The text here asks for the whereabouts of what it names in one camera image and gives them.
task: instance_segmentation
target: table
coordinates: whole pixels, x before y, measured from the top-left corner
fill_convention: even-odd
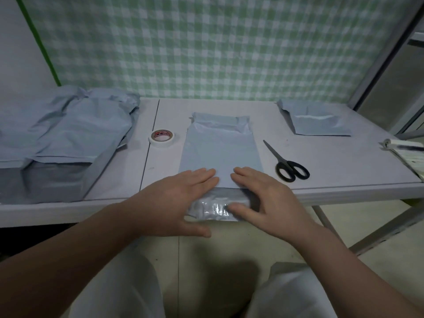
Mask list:
[[[293,133],[288,117],[273,102],[228,100],[143,99],[142,113],[128,148],[114,156],[84,201],[36,205],[0,205],[0,227],[75,223],[110,203],[122,201],[149,184],[177,174],[187,128],[193,112],[251,117],[251,126],[264,172],[281,181],[276,159],[265,139],[284,158],[304,165],[306,181],[286,183],[305,206],[313,206],[323,223],[319,205],[424,197],[424,183],[379,142],[392,135],[345,105],[327,109],[351,128],[352,137],[302,136]],[[149,146],[153,129],[176,133],[167,149]],[[353,246],[360,254],[423,216],[411,208]]]

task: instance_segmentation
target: black scissors handle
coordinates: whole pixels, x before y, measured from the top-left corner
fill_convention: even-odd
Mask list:
[[[306,180],[307,178],[310,177],[309,171],[303,165],[300,165],[299,163],[296,163],[294,161],[286,161],[286,163],[287,165],[285,163],[278,162],[277,165],[275,166],[275,171],[277,172],[277,175],[283,181],[291,183],[291,182],[294,182],[294,180],[296,180],[296,176],[299,177],[301,180]],[[304,174],[300,173],[296,169],[296,167],[299,168]],[[290,176],[290,178],[282,175],[280,170],[286,171],[286,173]]]

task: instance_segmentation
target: gingham wallpaper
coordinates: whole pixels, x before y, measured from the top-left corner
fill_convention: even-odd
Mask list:
[[[23,0],[62,84],[347,102],[412,0]]]

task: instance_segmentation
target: hand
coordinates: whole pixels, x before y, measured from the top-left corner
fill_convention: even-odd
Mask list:
[[[236,167],[234,172],[233,181],[255,193],[261,204],[259,212],[255,212],[242,203],[231,203],[228,206],[231,213],[289,243],[318,225],[284,184],[250,167]]]
[[[210,237],[207,226],[189,223],[184,215],[190,204],[218,184],[215,170],[201,168],[166,177],[121,202],[139,235]]]

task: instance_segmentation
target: white pants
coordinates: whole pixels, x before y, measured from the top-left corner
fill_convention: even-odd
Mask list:
[[[162,318],[162,295],[151,263],[129,246],[85,287],[70,318]],[[305,264],[278,262],[255,291],[246,318],[337,318],[327,295]]]

